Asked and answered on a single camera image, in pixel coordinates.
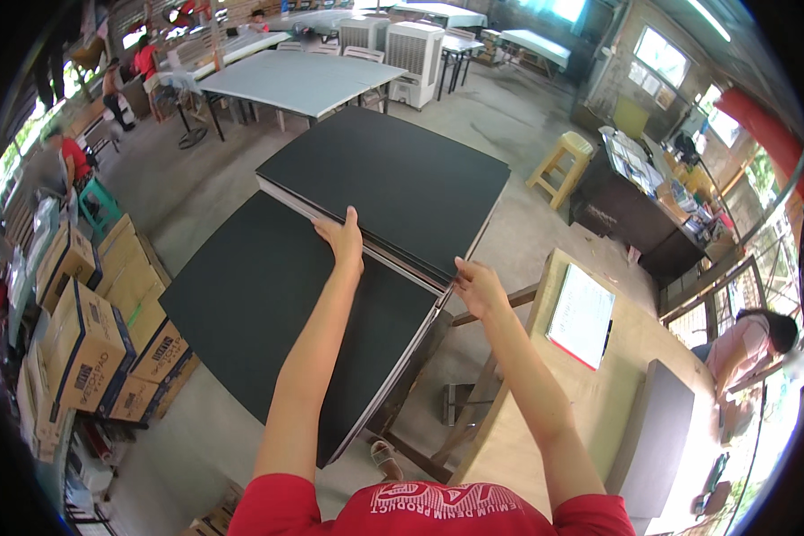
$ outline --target spiral notebook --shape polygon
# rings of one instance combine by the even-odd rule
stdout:
[[[611,333],[615,299],[584,270],[569,264],[545,336],[590,369],[598,370]]]

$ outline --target white print on shirt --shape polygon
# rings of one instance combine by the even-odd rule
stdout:
[[[447,520],[508,512],[521,509],[522,503],[512,491],[494,484],[444,488],[426,482],[399,482],[376,488],[369,506],[371,514],[408,510]]]

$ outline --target fluorescent light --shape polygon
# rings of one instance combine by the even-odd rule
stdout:
[[[700,14],[700,15],[702,15],[703,17],[705,17],[705,18],[706,18],[706,20],[709,22],[709,24],[711,24],[713,27],[715,27],[715,29],[716,29],[716,30],[718,30],[718,33],[719,33],[719,34],[721,34],[721,37],[725,38],[725,39],[726,39],[726,42],[727,42],[727,43],[729,43],[729,34],[728,34],[728,33],[727,33],[727,31],[724,29],[724,27],[723,27],[723,26],[721,26],[721,23],[720,23],[720,22],[718,22],[718,21],[717,21],[717,20],[716,20],[716,19],[715,19],[715,18],[712,16],[712,14],[711,14],[711,13],[709,13],[709,10],[708,10],[708,9],[704,8],[704,7],[702,6],[702,4],[700,4],[699,2],[697,2],[697,0],[687,0],[687,2],[688,2],[689,4],[691,4],[692,6],[694,6],[694,9],[696,9],[697,11],[699,11],[699,14]]]

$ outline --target dark hair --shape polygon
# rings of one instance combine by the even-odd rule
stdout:
[[[47,142],[50,138],[54,137],[55,135],[63,135],[63,127],[58,124],[52,124],[47,126],[42,131],[42,141]]]
[[[768,309],[742,309],[736,315],[736,320],[745,316],[765,316],[768,320],[768,336],[772,346],[778,353],[791,350],[798,341],[798,324],[789,316],[773,313]]]

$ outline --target stack of black boards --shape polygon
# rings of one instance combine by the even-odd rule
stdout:
[[[260,191],[215,231],[160,302],[202,362],[265,422],[289,349],[333,267],[305,216],[352,205],[364,275],[319,423],[334,461],[381,405],[445,304],[509,176],[506,164],[349,106],[256,170]]]

